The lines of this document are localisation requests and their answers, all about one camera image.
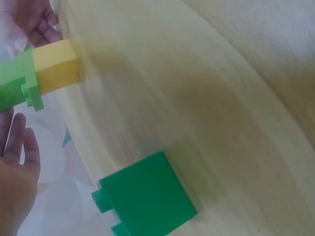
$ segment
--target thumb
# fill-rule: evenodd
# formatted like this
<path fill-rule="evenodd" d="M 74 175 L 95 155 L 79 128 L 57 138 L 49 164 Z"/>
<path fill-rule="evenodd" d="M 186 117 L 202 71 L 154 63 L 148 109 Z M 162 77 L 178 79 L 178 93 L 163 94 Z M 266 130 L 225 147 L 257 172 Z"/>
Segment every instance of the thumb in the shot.
<path fill-rule="evenodd" d="M 9 12 L 0 12 L 0 38 L 8 48 L 18 52 L 24 51 L 28 45 L 27 34 L 15 23 Z"/>

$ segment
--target floor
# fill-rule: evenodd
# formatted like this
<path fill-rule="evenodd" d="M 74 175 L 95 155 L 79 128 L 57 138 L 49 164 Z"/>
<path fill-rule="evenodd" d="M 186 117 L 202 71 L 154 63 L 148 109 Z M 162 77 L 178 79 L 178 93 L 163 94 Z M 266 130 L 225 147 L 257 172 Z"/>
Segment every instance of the floor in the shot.
<path fill-rule="evenodd" d="M 9 59 L 0 45 L 0 63 Z M 100 214 L 91 193 L 95 190 L 67 132 L 53 93 L 43 97 L 45 109 L 34 112 L 25 104 L 15 112 L 27 117 L 41 154 L 41 174 L 34 207 L 18 236 L 111 236 L 117 222 Z"/>

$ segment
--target green block stud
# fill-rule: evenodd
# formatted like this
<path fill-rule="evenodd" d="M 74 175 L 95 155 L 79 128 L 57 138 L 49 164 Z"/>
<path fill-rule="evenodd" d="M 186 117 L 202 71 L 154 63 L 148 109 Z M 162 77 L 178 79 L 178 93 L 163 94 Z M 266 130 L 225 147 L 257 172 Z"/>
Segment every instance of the green block stud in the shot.
<path fill-rule="evenodd" d="M 155 153 L 99 181 L 92 197 L 121 223 L 115 236 L 165 236 L 197 215 L 165 154 Z"/>
<path fill-rule="evenodd" d="M 31 48 L 0 65 L 0 113 L 25 101 L 35 111 L 44 108 Z"/>

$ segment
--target finger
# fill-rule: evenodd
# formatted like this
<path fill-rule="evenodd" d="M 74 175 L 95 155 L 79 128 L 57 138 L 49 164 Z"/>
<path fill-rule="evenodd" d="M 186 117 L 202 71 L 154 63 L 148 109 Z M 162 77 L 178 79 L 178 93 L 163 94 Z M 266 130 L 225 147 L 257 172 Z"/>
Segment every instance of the finger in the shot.
<path fill-rule="evenodd" d="M 25 125 L 25 116 L 17 114 L 13 119 L 8 143 L 3 155 L 4 159 L 9 162 L 20 162 Z"/>
<path fill-rule="evenodd" d="M 19 54 L 19 51 L 16 50 L 15 47 L 6 45 L 6 48 L 9 52 L 10 57 L 12 57 L 12 58 L 16 57 Z"/>
<path fill-rule="evenodd" d="M 0 36 L 3 43 L 22 52 L 28 44 L 27 34 L 15 23 L 12 14 L 0 11 Z"/>
<path fill-rule="evenodd" d="M 32 129 L 25 129 L 23 144 L 25 151 L 24 167 L 34 173 L 38 179 L 40 173 L 40 156 L 38 143 Z"/>
<path fill-rule="evenodd" d="M 48 44 L 47 40 L 37 30 L 29 34 L 29 39 L 30 43 L 36 48 Z"/>
<path fill-rule="evenodd" d="M 14 110 L 0 114 L 0 157 L 3 157 L 6 141 L 8 139 Z"/>
<path fill-rule="evenodd" d="M 49 43 L 54 43 L 62 40 L 62 36 L 54 28 L 49 26 L 45 19 L 42 19 L 37 27 L 38 32 L 45 38 Z"/>
<path fill-rule="evenodd" d="M 58 18 L 51 7 L 49 7 L 45 12 L 45 19 L 50 27 L 58 24 Z"/>

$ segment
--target building block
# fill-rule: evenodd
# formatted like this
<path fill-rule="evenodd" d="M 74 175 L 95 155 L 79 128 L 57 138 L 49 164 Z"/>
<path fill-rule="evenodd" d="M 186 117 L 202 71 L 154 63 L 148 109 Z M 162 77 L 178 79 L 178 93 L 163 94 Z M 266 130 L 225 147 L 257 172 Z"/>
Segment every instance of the building block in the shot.
<path fill-rule="evenodd" d="M 165 154 L 155 153 L 99 181 L 98 209 L 114 210 L 116 236 L 165 236 L 197 215 Z"/>
<path fill-rule="evenodd" d="M 78 82 L 78 57 L 70 40 L 29 47 L 0 65 L 0 113 L 23 102 L 39 111 L 42 95 Z"/>
<path fill-rule="evenodd" d="M 0 65 L 0 101 L 0 113 L 25 101 L 36 111 L 43 108 L 30 48 Z"/>
<path fill-rule="evenodd" d="M 22 93 L 28 107 L 34 107 L 35 111 L 42 110 L 44 109 L 44 104 L 39 91 L 31 49 L 22 53 L 22 58 L 25 73 L 25 84 L 22 85 Z"/>
<path fill-rule="evenodd" d="M 42 95 L 79 82 L 78 57 L 69 39 L 34 49 L 33 58 Z"/>

